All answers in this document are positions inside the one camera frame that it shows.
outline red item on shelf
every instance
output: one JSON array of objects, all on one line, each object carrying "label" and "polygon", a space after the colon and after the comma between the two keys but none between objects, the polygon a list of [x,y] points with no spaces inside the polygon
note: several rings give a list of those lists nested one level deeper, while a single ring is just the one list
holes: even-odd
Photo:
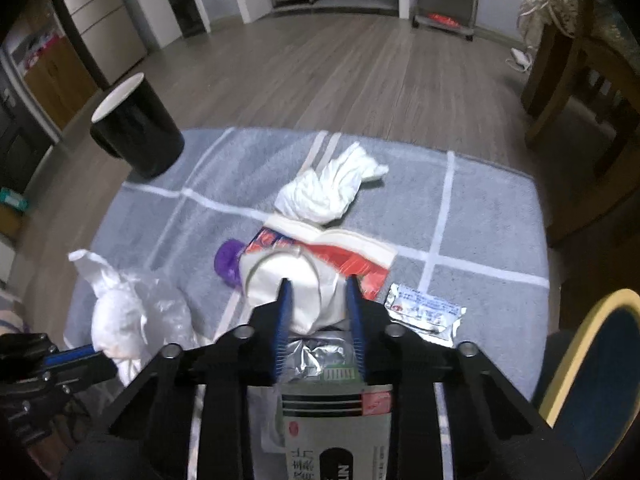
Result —
[{"label": "red item on shelf", "polygon": [[427,17],[434,22],[442,23],[443,25],[447,25],[447,27],[457,27],[460,28],[460,23],[450,18],[449,16],[444,16],[442,14],[437,14],[436,12],[430,12],[427,14]]}]

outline black stripe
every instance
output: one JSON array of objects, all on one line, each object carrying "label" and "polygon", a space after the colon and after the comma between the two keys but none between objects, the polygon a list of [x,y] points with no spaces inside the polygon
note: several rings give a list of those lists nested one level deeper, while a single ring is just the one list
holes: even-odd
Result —
[{"label": "black stripe", "polygon": [[328,416],[361,416],[362,410],[352,412],[295,412],[293,410],[282,410],[284,416],[299,416],[306,418],[326,418]]},{"label": "black stripe", "polygon": [[303,402],[331,402],[357,400],[360,402],[360,394],[352,395],[283,395],[282,401],[302,400]]},{"label": "black stripe", "polygon": [[283,402],[283,410],[359,410],[361,402],[334,402],[321,404],[319,402]]}]

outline cabinet door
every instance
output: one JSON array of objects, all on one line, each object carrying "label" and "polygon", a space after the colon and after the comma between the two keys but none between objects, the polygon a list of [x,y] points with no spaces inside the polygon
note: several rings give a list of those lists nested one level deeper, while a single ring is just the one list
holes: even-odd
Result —
[{"label": "cabinet door", "polygon": [[0,68],[0,187],[24,192],[51,145]]}]

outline black mug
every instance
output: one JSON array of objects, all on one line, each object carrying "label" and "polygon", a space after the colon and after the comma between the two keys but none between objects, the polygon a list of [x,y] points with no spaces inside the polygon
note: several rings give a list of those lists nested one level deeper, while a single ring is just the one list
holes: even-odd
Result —
[{"label": "black mug", "polygon": [[103,99],[91,117],[91,136],[112,156],[126,160],[144,178],[168,170],[184,137],[142,72]]}]

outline red logo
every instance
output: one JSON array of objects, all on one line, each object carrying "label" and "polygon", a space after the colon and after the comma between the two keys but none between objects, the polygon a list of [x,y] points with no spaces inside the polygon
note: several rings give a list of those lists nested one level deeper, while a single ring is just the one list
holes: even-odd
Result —
[{"label": "red logo", "polygon": [[363,415],[383,415],[391,411],[391,392],[362,394]]}]

